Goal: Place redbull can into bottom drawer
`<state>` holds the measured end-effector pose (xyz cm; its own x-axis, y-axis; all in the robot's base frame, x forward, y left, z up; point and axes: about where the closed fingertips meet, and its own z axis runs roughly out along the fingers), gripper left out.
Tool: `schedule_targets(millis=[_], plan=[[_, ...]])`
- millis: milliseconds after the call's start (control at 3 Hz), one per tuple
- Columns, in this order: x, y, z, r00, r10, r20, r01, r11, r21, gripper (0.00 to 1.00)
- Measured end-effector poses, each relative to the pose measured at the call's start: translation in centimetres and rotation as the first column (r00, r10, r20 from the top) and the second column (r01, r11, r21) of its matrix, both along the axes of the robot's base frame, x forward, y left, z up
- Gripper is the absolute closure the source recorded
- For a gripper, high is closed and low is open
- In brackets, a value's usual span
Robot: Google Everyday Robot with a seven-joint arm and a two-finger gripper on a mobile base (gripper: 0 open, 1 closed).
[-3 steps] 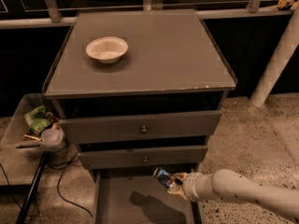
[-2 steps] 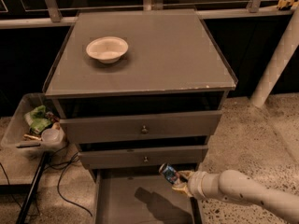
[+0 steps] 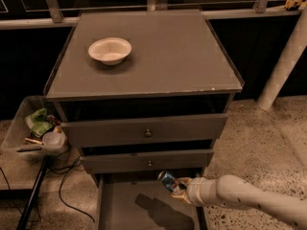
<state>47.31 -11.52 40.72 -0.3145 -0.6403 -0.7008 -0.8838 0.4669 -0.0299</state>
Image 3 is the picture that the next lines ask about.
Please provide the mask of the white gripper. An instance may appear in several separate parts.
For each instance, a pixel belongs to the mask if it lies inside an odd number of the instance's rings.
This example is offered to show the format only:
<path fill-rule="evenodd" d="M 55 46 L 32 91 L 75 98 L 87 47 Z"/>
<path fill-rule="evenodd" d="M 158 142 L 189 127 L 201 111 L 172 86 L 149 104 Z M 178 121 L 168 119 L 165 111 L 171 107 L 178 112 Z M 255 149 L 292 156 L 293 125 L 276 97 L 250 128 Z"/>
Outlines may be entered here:
<path fill-rule="evenodd" d="M 207 206 L 210 202 L 210 187 L 212 182 L 204 177 L 181 177 L 177 179 L 180 185 L 187 187 L 185 190 L 172 192 L 171 197 L 186 204 L 197 207 Z"/>

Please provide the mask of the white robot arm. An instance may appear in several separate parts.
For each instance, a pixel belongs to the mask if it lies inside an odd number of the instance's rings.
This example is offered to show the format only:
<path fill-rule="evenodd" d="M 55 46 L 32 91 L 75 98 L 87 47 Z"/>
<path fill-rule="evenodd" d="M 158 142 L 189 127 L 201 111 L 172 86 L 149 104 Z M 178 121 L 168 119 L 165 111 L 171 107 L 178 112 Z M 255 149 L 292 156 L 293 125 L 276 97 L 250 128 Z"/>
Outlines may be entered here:
<path fill-rule="evenodd" d="M 307 200 L 264 191 L 235 175 L 219 179 L 182 177 L 171 184 L 172 197 L 187 204 L 256 209 L 296 230 L 307 230 Z"/>

